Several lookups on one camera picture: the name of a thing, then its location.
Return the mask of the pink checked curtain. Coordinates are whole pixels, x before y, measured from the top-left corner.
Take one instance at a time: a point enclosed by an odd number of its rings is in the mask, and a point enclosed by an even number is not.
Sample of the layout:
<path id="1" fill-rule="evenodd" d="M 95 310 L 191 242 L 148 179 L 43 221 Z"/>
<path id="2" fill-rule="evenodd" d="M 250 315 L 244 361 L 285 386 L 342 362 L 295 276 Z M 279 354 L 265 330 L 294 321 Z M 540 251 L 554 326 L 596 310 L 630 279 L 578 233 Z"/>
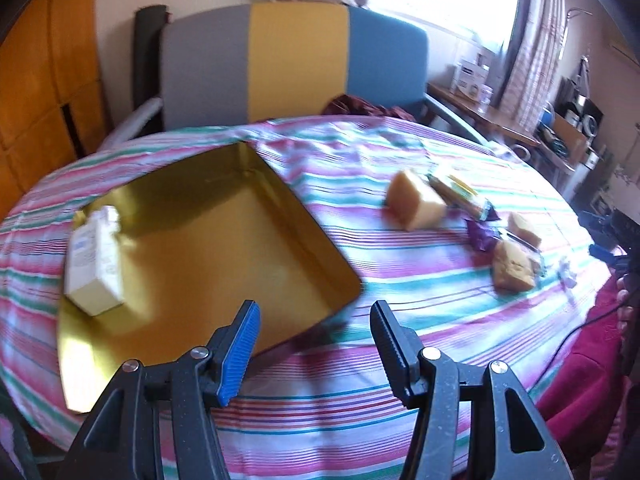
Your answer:
<path id="1" fill-rule="evenodd" d="M 528 0 L 524 36 L 499 110 L 527 133 L 535 130 L 558 71 L 566 29 L 565 0 Z"/>

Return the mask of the purple wrapper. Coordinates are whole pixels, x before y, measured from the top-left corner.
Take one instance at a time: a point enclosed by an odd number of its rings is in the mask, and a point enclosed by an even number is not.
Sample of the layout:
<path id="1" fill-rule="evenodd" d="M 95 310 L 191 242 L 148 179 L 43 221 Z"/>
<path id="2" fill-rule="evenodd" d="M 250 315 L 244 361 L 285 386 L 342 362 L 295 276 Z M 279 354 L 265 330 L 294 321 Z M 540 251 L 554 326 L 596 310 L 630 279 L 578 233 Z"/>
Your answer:
<path id="1" fill-rule="evenodd" d="M 477 252 L 493 252 L 500 240 L 499 231 L 486 222 L 466 219 L 465 223 L 471 247 Z"/>

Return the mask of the dark red cloth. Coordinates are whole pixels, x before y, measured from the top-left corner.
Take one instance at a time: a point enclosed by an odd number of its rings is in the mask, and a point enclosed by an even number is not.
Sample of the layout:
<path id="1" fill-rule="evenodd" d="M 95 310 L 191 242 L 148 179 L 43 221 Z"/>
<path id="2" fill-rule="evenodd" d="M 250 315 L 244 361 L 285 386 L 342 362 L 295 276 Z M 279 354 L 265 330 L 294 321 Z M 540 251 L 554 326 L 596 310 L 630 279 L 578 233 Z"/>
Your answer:
<path id="1" fill-rule="evenodd" d="M 391 117 L 406 122 L 416 122 L 413 114 L 399 106 L 385 107 L 374 105 L 359 96 L 341 94 L 331 100 L 321 112 L 322 115 L 348 115 L 348 116 L 368 116 L 368 117 Z"/>

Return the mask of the orange wooden wardrobe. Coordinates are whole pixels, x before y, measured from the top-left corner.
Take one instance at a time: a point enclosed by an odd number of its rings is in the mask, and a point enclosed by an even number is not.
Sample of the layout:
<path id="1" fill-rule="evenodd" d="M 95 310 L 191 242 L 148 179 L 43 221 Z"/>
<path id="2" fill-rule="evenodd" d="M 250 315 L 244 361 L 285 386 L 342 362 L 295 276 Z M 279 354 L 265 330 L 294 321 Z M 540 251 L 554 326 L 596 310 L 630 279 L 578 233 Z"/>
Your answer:
<path id="1" fill-rule="evenodd" d="M 30 0 L 1 44 L 1 212 L 111 130 L 96 0 Z"/>

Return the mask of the green snack packet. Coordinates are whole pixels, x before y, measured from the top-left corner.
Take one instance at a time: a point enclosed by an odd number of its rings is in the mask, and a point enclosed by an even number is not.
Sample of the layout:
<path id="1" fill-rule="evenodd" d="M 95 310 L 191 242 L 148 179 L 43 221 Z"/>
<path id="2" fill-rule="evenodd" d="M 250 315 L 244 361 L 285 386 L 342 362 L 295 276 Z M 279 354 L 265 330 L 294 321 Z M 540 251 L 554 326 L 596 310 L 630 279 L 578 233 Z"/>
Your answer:
<path id="1" fill-rule="evenodd" d="M 498 221 L 494 205 L 474 188 L 452 174 L 427 174 L 431 188 L 448 204 L 465 211 L 476 221 Z"/>

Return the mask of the striped pink green tablecloth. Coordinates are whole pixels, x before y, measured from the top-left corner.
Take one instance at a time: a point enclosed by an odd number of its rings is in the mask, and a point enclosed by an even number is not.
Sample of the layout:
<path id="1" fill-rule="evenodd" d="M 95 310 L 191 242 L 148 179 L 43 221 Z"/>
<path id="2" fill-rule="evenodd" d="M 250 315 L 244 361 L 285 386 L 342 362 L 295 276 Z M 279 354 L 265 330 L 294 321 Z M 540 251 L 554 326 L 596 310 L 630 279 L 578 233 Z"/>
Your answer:
<path id="1" fill-rule="evenodd" d="M 369 328 L 384 300 L 430 346 L 473 364 L 506 361 L 534 396 L 567 352 L 608 269 L 589 234 L 533 168 L 399 119 L 281 119 L 176 130 L 110 148 L 37 183 L 1 223 L 1 376 L 43 437 L 67 448 L 80 419 L 65 406 L 56 321 L 73 215 L 95 198 L 171 162 L 247 141 L 273 166 L 358 272 L 363 290 L 348 325 L 267 368 L 215 413 L 235 479 L 391 479 L 416 416 L 393 397 Z M 397 171 L 431 162 L 454 170 L 501 217 L 536 226 L 549 271 L 526 295 L 497 292 L 489 257 L 461 219 L 404 232 L 383 212 Z"/>

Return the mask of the grey yellow blue chair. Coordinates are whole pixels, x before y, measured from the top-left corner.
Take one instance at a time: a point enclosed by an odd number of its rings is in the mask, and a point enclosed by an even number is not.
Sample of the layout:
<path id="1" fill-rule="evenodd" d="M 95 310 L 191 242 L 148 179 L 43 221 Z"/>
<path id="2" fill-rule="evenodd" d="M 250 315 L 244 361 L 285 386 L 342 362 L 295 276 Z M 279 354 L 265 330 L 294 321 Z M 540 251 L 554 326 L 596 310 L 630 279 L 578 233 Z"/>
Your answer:
<path id="1" fill-rule="evenodd" d="M 238 126 L 318 115 L 342 94 L 441 117 L 462 138 L 483 136 L 426 93 L 428 39 L 405 21 L 344 4 L 227 6 L 160 30 L 160 88 L 132 113 L 136 130 Z"/>

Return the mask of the yellow sponge block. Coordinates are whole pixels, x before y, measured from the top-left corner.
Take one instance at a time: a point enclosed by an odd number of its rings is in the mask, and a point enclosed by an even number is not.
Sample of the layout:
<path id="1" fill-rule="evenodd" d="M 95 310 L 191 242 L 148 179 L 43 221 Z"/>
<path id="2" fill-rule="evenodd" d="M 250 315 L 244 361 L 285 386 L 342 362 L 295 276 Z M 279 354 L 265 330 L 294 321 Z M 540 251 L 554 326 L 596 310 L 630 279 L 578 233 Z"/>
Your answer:
<path id="1" fill-rule="evenodd" d="M 495 288 L 509 292 L 528 292 L 534 288 L 534 269 L 520 244 L 510 240 L 497 243 L 492 254 L 492 280 Z"/>
<path id="2" fill-rule="evenodd" d="M 405 231 L 433 229 L 447 213 L 447 204 L 434 188 L 408 169 L 393 176 L 385 205 Z"/>

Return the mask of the small yellow sponge piece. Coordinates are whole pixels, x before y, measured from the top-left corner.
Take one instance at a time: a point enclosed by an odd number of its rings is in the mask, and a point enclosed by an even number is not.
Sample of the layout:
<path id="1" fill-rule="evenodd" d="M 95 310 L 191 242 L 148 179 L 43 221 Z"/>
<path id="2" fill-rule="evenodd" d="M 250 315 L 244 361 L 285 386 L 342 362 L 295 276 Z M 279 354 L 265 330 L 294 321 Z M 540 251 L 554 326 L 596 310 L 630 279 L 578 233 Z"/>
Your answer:
<path id="1" fill-rule="evenodd" d="M 516 212 L 510 213 L 508 231 L 535 248 L 538 248 L 541 244 L 541 237 L 538 232 L 524 216 Z"/>

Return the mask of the gold metal tray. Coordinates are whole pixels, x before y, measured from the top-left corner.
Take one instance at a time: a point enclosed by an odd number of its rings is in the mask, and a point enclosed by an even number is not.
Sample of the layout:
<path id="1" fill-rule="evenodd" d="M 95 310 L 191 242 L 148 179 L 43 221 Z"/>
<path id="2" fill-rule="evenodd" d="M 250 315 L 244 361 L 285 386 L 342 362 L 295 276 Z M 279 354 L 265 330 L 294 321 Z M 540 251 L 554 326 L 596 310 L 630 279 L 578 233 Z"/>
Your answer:
<path id="1" fill-rule="evenodd" d="M 362 291 L 356 270 L 266 156 L 246 142 L 151 171 L 74 214 L 119 214 L 124 301 L 98 316 L 64 295 L 58 364 L 69 410 L 87 413 L 122 362 L 170 362 L 205 344 L 246 300 L 262 324 L 250 370 L 342 327 Z"/>

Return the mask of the wooden side desk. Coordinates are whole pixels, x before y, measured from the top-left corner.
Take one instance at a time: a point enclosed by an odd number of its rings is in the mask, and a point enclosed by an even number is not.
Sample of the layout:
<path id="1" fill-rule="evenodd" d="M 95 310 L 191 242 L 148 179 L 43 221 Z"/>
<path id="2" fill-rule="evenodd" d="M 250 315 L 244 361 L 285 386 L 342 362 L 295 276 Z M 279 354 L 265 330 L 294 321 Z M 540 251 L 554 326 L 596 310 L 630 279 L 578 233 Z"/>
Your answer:
<path id="1" fill-rule="evenodd" d="M 427 85 L 427 94 L 442 104 L 452 106 L 458 114 L 472 119 L 477 130 L 486 133 L 496 140 L 518 143 L 529 148 L 536 148 L 540 141 L 533 134 L 520 128 L 517 122 L 489 105 L 480 105 L 458 94 L 451 93 L 448 89 L 439 87 L 431 82 Z"/>

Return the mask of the white cardboard box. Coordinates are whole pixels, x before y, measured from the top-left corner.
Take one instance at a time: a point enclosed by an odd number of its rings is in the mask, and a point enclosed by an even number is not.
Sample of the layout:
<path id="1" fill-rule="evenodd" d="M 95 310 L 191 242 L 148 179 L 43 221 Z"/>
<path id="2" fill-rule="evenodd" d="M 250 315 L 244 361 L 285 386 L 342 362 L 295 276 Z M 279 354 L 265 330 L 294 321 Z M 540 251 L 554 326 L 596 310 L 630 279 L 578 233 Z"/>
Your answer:
<path id="1" fill-rule="evenodd" d="M 64 295 L 90 316 L 98 316 L 124 301 L 118 233 L 116 208 L 103 206 L 89 214 L 70 236 Z"/>

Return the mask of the white appliance box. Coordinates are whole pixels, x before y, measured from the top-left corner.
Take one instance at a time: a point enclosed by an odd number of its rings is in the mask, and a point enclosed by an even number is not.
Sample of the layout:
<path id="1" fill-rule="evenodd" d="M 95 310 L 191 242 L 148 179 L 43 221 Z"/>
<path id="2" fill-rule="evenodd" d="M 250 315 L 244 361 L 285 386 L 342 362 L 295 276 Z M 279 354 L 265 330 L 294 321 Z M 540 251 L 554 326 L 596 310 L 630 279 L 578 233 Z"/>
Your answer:
<path id="1" fill-rule="evenodd" d="M 486 84 L 488 73 L 488 65 L 478 65 L 462 58 L 454 71 L 450 92 L 478 102 Z"/>

